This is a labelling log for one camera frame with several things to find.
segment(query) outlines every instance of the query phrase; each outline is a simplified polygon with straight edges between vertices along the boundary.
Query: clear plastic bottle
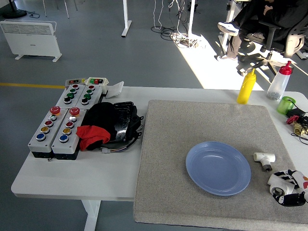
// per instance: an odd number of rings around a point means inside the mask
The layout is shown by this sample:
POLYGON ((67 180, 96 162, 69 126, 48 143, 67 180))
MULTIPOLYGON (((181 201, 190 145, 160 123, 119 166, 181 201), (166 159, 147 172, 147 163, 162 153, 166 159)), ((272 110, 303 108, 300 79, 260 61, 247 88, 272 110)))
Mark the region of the clear plastic bottle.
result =
POLYGON ((239 96, 237 97, 237 103, 248 103, 248 99, 252 92, 252 88, 254 87, 254 84, 256 82, 256 79, 257 76, 255 75, 255 69, 252 69, 252 71, 249 72, 244 78, 239 96))
POLYGON ((286 66, 282 66, 272 81, 267 97, 271 100, 281 100, 285 88, 287 87, 292 69, 289 67, 291 61, 288 61, 286 66))

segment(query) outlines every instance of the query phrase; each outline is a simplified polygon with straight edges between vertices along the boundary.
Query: blue plastic plate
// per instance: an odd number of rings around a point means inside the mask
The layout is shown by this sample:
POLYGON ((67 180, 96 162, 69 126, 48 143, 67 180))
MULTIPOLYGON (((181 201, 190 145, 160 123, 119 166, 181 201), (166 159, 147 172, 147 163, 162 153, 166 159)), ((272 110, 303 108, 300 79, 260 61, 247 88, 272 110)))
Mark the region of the blue plastic plate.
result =
POLYGON ((240 193, 251 178, 245 157, 235 148, 220 142, 203 142, 190 149, 186 169, 200 188, 220 196, 240 193))

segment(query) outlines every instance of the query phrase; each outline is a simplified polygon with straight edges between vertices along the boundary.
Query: white sneaker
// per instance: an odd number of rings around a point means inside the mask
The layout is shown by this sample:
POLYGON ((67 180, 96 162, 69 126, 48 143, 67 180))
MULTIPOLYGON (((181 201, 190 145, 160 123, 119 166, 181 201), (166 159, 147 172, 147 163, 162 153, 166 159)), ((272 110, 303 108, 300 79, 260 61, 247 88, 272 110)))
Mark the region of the white sneaker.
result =
POLYGON ((224 33, 228 33, 231 36, 237 36, 239 34, 240 28, 232 23, 218 23, 217 24, 219 30, 224 33))
POLYGON ((218 56, 217 57, 217 61, 219 61, 219 62, 223 62, 223 61, 231 61, 231 62, 233 62, 233 61, 237 61, 237 60, 238 60, 237 57, 236 58, 230 58, 227 55, 218 56))

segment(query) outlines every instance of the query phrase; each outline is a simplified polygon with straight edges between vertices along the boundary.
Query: gray felt mat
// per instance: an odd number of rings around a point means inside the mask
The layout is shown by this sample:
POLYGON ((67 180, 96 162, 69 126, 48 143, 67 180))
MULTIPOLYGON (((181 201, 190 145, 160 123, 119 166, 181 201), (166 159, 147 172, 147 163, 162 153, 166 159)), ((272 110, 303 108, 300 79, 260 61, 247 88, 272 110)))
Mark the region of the gray felt mat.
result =
POLYGON ((134 203, 136 222, 234 230, 308 230, 308 205, 284 207, 269 192, 269 177, 294 169, 263 106, 149 102, 134 203), (199 188, 185 166, 188 151, 204 141, 233 146, 247 159, 251 181, 241 193, 217 196, 199 188), (255 152, 275 153, 272 172, 253 160, 255 152))

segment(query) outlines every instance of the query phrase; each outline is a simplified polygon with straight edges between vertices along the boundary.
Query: green cup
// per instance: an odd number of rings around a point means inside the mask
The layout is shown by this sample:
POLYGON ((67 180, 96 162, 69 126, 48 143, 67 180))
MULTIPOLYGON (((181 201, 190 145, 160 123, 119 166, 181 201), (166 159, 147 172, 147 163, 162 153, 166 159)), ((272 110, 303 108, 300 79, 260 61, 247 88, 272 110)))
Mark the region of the green cup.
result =
POLYGON ((286 115, 289 110, 291 110, 296 103, 295 99, 289 96, 283 96, 277 107, 277 112, 286 115))

